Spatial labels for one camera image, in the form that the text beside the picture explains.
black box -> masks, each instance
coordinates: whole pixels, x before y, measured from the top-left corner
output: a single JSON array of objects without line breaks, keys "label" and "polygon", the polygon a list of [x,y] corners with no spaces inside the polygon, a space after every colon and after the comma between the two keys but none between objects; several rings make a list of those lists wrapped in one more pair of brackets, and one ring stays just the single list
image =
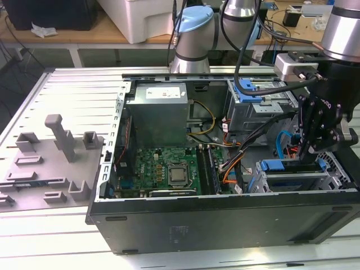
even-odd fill
[{"label": "black box", "polygon": [[286,27],[296,27],[298,25],[300,16],[302,14],[298,12],[285,11],[285,16],[283,18],[282,24]]},{"label": "black box", "polygon": [[3,0],[16,30],[40,27],[90,30],[96,21],[96,0]]}]

yellow wire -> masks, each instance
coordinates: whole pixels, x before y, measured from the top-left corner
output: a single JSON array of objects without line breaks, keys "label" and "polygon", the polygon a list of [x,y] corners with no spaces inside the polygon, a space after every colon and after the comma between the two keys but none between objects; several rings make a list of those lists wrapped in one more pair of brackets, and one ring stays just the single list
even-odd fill
[{"label": "yellow wire", "polygon": [[210,109],[208,107],[206,107],[203,103],[201,103],[200,101],[194,100],[194,103],[198,103],[201,106],[203,106],[205,108],[206,111],[209,112],[209,114],[211,115],[211,118],[213,119],[213,123],[211,125],[211,127],[208,130],[204,130],[204,131],[200,131],[200,132],[190,132],[188,133],[188,135],[203,135],[203,134],[207,134],[208,132],[212,131],[215,127],[215,116],[212,113],[212,111],[210,111]]}]

wire bundle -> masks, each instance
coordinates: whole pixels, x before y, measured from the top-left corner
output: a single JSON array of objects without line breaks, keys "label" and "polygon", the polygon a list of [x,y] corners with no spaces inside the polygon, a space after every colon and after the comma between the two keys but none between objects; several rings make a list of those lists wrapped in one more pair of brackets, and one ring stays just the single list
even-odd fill
[{"label": "wire bundle", "polygon": [[241,146],[239,147],[239,153],[233,157],[232,159],[228,160],[226,163],[224,163],[221,166],[221,171],[225,171],[225,175],[223,177],[223,183],[231,183],[227,179],[231,169],[244,157],[245,151],[248,149],[248,147],[256,141],[257,138],[260,136],[266,134],[269,130],[269,128],[276,122],[287,119],[287,118],[293,118],[296,114],[296,111],[287,112],[285,114],[277,115],[271,119],[269,119],[267,122],[259,126],[256,130],[251,132],[248,137],[242,142]]}]

connector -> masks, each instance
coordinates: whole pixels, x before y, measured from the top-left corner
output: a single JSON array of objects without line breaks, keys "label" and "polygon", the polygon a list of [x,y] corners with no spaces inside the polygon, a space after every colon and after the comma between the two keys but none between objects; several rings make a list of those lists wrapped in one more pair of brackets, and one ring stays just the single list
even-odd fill
[{"label": "connector", "polygon": [[307,80],[312,77],[318,78],[318,76],[317,76],[318,72],[312,66],[295,66],[294,74],[302,80]]},{"label": "connector", "polygon": [[110,162],[110,161],[111,161],[111,152],[106,150],[105,162]]}]

red wire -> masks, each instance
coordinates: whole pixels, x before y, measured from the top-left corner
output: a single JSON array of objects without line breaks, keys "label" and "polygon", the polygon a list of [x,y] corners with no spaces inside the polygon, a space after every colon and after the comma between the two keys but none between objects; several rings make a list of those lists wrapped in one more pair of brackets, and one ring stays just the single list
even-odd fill
[{"label": "red wire", "polygon": [[122,159],[122,157],[124,156],[125,154],[125,151],[126,151],[126,145],[128,144],[128,140],[129,140],[129,127],[130,127],[130,118],[128,118],[128,124],[126,126],[126,134],[125,134],[125,145],[124,145],[124,150],[123,152],[121,153],[121,155],[119,156],[118,160],[116,161],[116,165],[118,165]]}]

